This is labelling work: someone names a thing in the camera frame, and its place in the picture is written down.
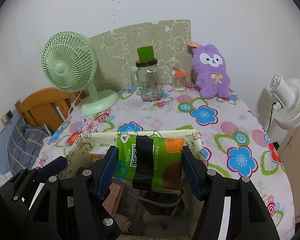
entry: green desk fan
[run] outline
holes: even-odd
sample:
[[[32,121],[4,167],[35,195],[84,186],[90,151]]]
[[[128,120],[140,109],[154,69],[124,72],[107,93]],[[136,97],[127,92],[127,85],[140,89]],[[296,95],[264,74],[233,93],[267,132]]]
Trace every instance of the green desk fan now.
[[[47,42],[42,53],[42,69],[49,82],[64,92],[88,89],[82,104],[84,114],[100,113],[119,99],[112,90],[97,92],[94,75],[98,59],[89,39],[73,32],[61,32]]]

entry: green tissue package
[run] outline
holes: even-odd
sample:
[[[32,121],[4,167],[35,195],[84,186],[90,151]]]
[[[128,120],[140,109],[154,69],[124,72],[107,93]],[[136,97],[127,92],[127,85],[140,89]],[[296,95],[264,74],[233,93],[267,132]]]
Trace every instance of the green tissue package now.
[[[142,190],[180,193],[183,138],[117,133],[119,155],[112,182]]]

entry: fan stand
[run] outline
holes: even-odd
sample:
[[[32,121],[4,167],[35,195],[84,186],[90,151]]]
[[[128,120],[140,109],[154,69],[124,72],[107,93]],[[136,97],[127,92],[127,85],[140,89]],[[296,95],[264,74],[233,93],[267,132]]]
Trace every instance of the fan stand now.
[[[119,94],[113,90],[97,92],[93,81],[90,82],[87,89],[90,96],[82,103],[81,111],[84,114],[96,114],[103,112],[113,106],[119,99]]]

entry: white wall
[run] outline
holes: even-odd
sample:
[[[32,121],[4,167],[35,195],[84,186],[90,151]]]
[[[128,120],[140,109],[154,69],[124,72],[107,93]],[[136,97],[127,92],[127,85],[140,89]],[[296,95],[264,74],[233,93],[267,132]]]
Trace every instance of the white wall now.
[[[218,47],[232,88],[264,126],[271,76],[300,78],[300,12],[292,0],[7,0],[0,9],[0,117],[49,86],[40,55],[53,34],[91,37],[165,19],[190,19],[192,39]],[[281,141],[284,134],[271,137]]]

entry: blue gripper pad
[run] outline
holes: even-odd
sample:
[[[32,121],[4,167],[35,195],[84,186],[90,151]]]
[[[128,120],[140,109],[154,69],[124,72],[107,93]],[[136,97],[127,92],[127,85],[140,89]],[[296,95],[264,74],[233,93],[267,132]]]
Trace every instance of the blue gripper pad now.
[[[40,168],[34,180],[38,183],[45,183],[50,176],[58,174],[59,172],[64,170],[67,165],[67,159],[63,156],[59,156],[52,162],[48,163],[46,166]]]
[[[99,199],[106,195],[108,188],[111,184],[112,175],[114,173],[117,158],[118,158],[119,150],[115,146],[110,146],[109,150],[107,151],[105,157],[100,161],[105,161],[104,169],[99,177],[98,186],[96,188],[96,195]]]
[[[201,185],[205,183],[204,173],[207,167],[201,160],[196,160],[188,146],[182,148],[182,168],[186,175],[192,195],[199,201],[203,200]]]

